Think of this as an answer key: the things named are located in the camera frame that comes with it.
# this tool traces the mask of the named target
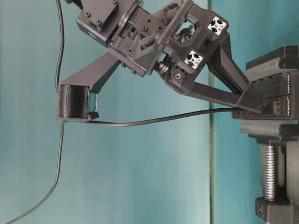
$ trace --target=robotic arm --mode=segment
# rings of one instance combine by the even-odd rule
[[[59,119],[97,118],[96,96],[119,64],[141,77],[155,70],[182,95],[257,113],[266,106],[232,59],[228,21],[192,0],[174,0],[154,14],[140,0],[66,1],[82,9],[79,28],[109,51],[59,83]],[[206,64],[231,92],[195,82]]]

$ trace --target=screw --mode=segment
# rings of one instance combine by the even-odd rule
[[[102,26],[102,20],[98,20],[97,24],[98,24],[99,27]]]
[[[87,18],[89,18],[89,17],[91,16],[90,12],[86,12],[86,13],[85,13],[85,16],[86,16]]]
[[[181,76],[181,74],[177,73],[174,77],[179,80],[179,79],[181,79],[182,76]]]
[[[264,177],[264,198],[266,201],[276,200],[276,153],[274,146],[266,146],[265,150],[265,177]]]

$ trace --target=black cable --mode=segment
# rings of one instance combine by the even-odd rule
[[[115,122],[105,122],[105,121],[89,121],[84,124],[93,124],[93,125],[101,125],[101,126],[112,126],[112,127],[129,127],[129,126],[140,126],[140,125],[148,125],[148,124],[154,124],[159,122],[166,122],[170,120],[176,120],[181,118],[187,118],[202,114],[211,114],[211,113],[219,113],[219,112],[233,112],[233,111],[241,111],[241,109],[235,109],[235,108],[219,108],[219,109],[210,109],[210,110],[203,110],[203,111],[195,111],[195,112],[189,112],[189,113],[183,113],[178,115],[173,115],[169,117],[163,117],[163,118],[156,118],[156,119],[150,119],[150,120],[143,120],[143,121],[135,121],[135,122],[129,122],[129,123],[115,123]],[[33,208],[26,211],[22,215],[18,216],[17,218],[13,219],[12,221],[6,223],[6,224],[12,224],[19,219],[25,217],[26,215],[33,212],[35,209],[37,209],[39,206],[41,206],[52,194],[55,187],[57,186],[59,174],[60,174],[60,164],[61,164],[61,155],[62,155],[62,144],[63,144],[63,138],[64,138],[64,125],[67,121],[63,121],[61,123],[60,127],[60,141],[59,141],[59,150],[58,150],[58,162],[57,162],[57,172],[56,172],[56,178],[54,181],[54,184],[50,191],[47,193],[47,195]]]
[[[57,171],[56,171],[56,177],[55,177],[55,181],[54,181],[54,184],[53,184],[52,188],[47,193],[47,195],[39,203],[37,203],[34,207],[32,207],[31,209],[29,209],[25,213],[21,214],[20,216],[18,216],[17,218],[9,221],[6,224],[15,223],[16,221],[20,220],[21,218],[25,217],[26,215],[29,215],[31,212],[33,212],[35,209],[37,209],[39,206],[41,206],[50,197],[50,195],[53,193],[55,187],[57,186],[57,183],[58,183],[58,180],[59,180],[59,175],[60,175],[61,153],[62,153],[62,143],[63,143],[63,140],[64,140],[64,125],[65,125],[65,123],[66,123],[66,121],[63,121],[61,123],[61,126],[60,126],[60,140],[59,140],[59,150],[58,150],[58,160],[57,160]]]
[[[58,90],[58,84],[59,84],[59,76],[60,76],[60,69],[61,69],[61,63],[64,53],[64,21],[63,21],[63,15],[62,15],[62,9],[60,0],[56,0],[57,3],[57,9],[58,9],[58,15],[59,15],[59,24],[60,24],[60,51],[59,51],[59,58],[57,62],[57,69],[56,69],[56,78],[55,78],[55,87],[57,93],[60,95],[60,92]],[[218,113],[218,112],[233,112],[233,111],[241,111],[241,109],[236,108],[219,108],[219,109],[210,109],[210,110],[203,110],[203,111],[195,111],[195,112],[189,112],[189,113],[183,113],[178,115],[173,115],[169,117],[163,117],[163,118],[156,118],[156,119],[149,119],[149,120],[143,120],[143,121],[135,121],[135,122],[128,122],[128,123],[116,123],[116,122],[105,122],[105,121],[89,121],[85,124],[93,124],[93,125],[101,125],[101,126],[112,126],[112,127],[129,127],[129,126],[140,126],[140,125],[148,125],[148,124],[154,124],[159,122],[165,122],[170,120],[176,120],[181,118],[187,118],[202,114],[212,114],[212,113]],[[50,191],[47,193],[47,195],[34,207],[23,213],[22,215],[18,216],[17,218],[9,221],[6,224],[12,224],[16,221],[20,220],[21,218],[25,217],[26,215],[33,212],[35,209],[40,207],[53,193],[55,187],[57,186],[59,175],[60,175],[60,165],[61,165],[61,156],[62,156],[62,145],[63,145],[63,138],[64,138],[64,125],[67,123],[67,121],[63,121],[60,126],[60,140],[59,140],[59,149],[58,149],[58,160],[57,160],[57,171],[56,171],[56,177],[54,180],[54,184]]]
[[[110,126],[110,127],[129,127],[129,126],[140,126],[140,125],[154,124],[154,123],[165,122],[165,121],[169,121],[169,120],[177,120],[177,119],[181,119],[181,118],[188,118],[188,117],[202,115],[202,114],[211,114],[211,113],[219,113],[219,112],[234,112],[234,111],[242,111],[242,109],[238,109],[238,108],[209,109],[209,110],[203,110],[203,111],[183,113],[183,114],[173,115],[173,116],[164,117],[164,118],[156,118],[156,119],[135,121],[135,122],[129,122],[129,123],[115,123],[115,122],[105,122],[105,121],[95,121],[95,120],[89,121],[87,123],[94,124],[94,125]]]
[[[58,95],[60,95],[60,91],[58,89],[58,84],[59,84],[59,76],[60,76],[62,58],[64,55],[64,19],[63,19],[63,15],[62,15],[60,0],[56,0],[56,4],[57,4],[57,10],[58,10],[58,17],[59,17],[59,26],[60,26],[60,50],[59,50],[57,67],[56,67],[55,88],[56,88],[56,92],[58,93]]]

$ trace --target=teal backdrop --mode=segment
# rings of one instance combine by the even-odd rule
[[[299,45],[298,0],[210,0],[210,8],[230,22],[233,58],[242,70],[246,62],[282,45]],[[212,116],[215,224],[263,223],[255,216],[254,204],[263,195],[259,149],[240,129],[240,121],[228,113]]]
[[[83,34],[79,9],[62,1],[67,78],[106,49]],[[148,0],[154,12],[167,0]],[[207,7],[207,0],[197,0]],[[0,1],[0,223],[31,208],[56,174],[60,122],[54,73],[59,50],[54,0]],[[207,71],[200,81],[208,83]],[[106,121],[207,109],[157,74],[119,68],[100,93]],[[208,224],[209,116],[130,128],[67,124],[57,189],[21,224]]]

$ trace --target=metal shaft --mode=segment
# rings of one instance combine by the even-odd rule
[[[276,151],[274,146],[267,146],[265,151],[265,183],[264,198],[273,202],[276,200]]]

